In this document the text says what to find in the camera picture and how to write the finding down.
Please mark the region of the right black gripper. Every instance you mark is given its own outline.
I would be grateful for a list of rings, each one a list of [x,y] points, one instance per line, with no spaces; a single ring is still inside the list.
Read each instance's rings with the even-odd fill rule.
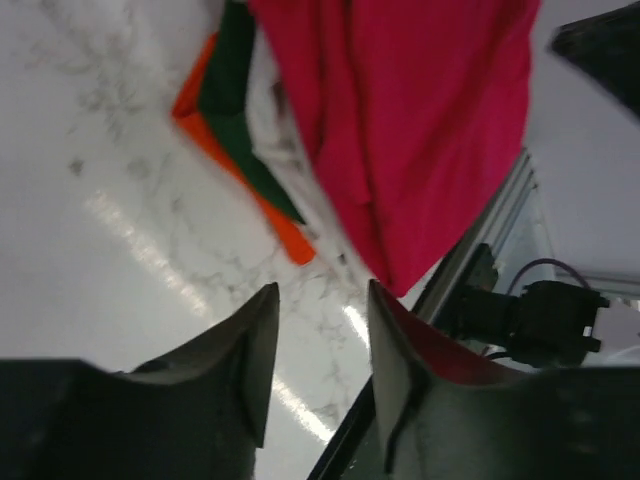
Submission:
[[[639,116],[639,3],[559,27],[549,50]]]

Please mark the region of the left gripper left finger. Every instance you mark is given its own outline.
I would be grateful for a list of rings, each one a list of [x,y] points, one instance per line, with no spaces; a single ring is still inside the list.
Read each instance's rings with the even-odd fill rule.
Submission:
[[[130,372],[1,363],[5,479],[251,479],[264,444],[279,289]]]

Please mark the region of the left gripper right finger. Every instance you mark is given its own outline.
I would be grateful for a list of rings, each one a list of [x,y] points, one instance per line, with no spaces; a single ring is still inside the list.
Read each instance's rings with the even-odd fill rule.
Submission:
[[[525,373],[368,290],[383,466],[394,479],[635,479],[636,367]]]

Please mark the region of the red t shirt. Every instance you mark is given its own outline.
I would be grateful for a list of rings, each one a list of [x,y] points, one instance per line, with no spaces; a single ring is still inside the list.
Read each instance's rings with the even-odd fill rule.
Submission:
[[[254,1],[317,181],[396,296],[519,155],[535,1]]]

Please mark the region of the green t shirt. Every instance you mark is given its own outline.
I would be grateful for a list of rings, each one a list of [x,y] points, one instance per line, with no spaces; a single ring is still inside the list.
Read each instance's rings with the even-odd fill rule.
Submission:
[[[288,194],[253,153],[245,100],[255,33],[247,5],[226,1],[213,51],[205,63],[198,108],[249,186],[288,219],[303,225]]]

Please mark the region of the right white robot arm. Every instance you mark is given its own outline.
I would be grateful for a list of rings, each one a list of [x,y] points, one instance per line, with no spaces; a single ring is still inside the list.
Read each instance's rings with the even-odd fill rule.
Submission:
[[[513,367],[639,363],[639,5],[546,1],[524,149],[446,328]]]

